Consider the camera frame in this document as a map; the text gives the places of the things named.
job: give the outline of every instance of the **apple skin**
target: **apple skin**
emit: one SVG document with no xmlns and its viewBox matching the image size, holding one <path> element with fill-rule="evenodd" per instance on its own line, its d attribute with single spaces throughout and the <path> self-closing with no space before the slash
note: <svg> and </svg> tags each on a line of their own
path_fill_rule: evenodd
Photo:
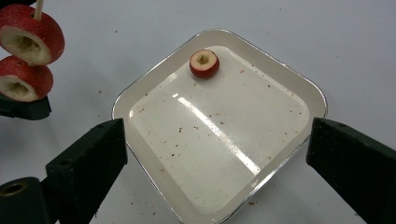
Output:
<svg viewBox="0 0 396 224">
<path fill-rule="evenodd" d="M 29 66 L 15 56 L 0 61 L 0 92 L 16 101 L 32 102 L 44 98 L 53 85 L 46 65 Z"/>
<path fill-rule="evenodd" d="M 197 57 L 209 55 L 209 60 L 216 60 L 212 65 L 208 67 L 200 67 L 199 62 L 197 62 Z M 199 78 L 211 78 L 219 70 L 220 62 L 219 57 L 210 49 L 201 49 L 194 52 L 190 57 L 190 70 L 191 72 Z"/>
<path fill-rule="evenodd" d="M 0 45 L 30 65 L 53 63 L 64 52 L 64 34 L 51 16 L 42 13 L 38 21 L 34 14 L 33 7 L 22 4 L 1 8 Z"/>
</svg>

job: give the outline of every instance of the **stick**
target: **stick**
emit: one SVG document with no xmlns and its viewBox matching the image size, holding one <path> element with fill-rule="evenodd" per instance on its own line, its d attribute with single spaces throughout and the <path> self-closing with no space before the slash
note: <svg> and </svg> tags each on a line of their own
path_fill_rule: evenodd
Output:
<svg viewBox="0 0 396 224">
<path fill-rule="evenodd" d="M 37 0 L 35 2 L 35 20 L 41 21 L 41 14 L 43 12 L 44 0 Z"/>
</svg>

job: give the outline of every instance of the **apple slice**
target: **apple slice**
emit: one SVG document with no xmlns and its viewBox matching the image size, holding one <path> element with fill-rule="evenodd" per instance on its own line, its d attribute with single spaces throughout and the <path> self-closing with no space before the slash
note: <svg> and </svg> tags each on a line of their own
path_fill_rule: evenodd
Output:
<svg viewBox="0 0 396 224">
<path fill-rule="evenodd" d="M 44 98 L 51 90 L 53 76 L 46 65 L 29 66 L 15 56 L 0 61 L 0 92 L 22 102 Z"/>
<path fill-rule="evenodd" d="M 219 67 L 219 58 L 210 49 L 198 50 L 190 57 L 190 70 L 196 77 L 213 77 L 218 72 Z"/>
<path fill-rule="evenodd" d="M 34 19 L 35 9 L 13 4 L 0 9 L 0 45 L 30 65 L 53 63 L 64 52 L 64 34 L 59 24 L 42 13 Z"/>
</svg>

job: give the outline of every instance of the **white table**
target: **white table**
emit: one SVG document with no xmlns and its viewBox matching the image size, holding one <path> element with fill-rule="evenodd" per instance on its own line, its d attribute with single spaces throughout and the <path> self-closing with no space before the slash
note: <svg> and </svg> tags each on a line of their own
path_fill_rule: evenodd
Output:
<svg viewBox="0 0 396 224">
<path fill-rule="evenodd" d="M 222 28 L 318 84 L 328 119 L 396 148 L 396 2 L 52 0 L 64 55 L 50 116 L 0 118 L 0 184 L 35 176 L 117 96 L 193 35 Z M 0 51 L 1 58 L 7 56 Z M 305 162 L 304 146 L 228 223 L 364 223 Z M 91 223 L 178 223 L 132 153 Z"/>
</svg>

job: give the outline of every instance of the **black plastic part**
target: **black plastic part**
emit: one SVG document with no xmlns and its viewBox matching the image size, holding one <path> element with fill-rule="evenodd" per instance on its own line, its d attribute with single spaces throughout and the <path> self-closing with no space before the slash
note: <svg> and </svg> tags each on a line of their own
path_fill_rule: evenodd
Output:
<svg viewBox="0 0 396 224">
<path fill-rule="evenodd" d="M 396 223 L 396 151 L 345 124 L 315 118 L 306 162 L 367 223 Z"/>
<path fill-rule="evenodd" d="M 62 224 L 87 224 L 127 163 L 123 120 L 97 125 L 47 164 Z"/>
<path fill-rule="evenodd" d="M 25 177 L 0 186 L 0 223 L 51 223 L 37 178 Z"/>
<path fill-rule="evenodd" d="M 99 124 L 47 164 L 41 183 L 0 186 L 0 224 L 88 224 L 126 163 L 123 120 Z"/>
<path fill-rule="evenodd" d="M 18 102 L 0 93 L 0 116 L 29 120 L 44 119 L 50 115 L 48 97 L 31 103 Z"/>
</svg>

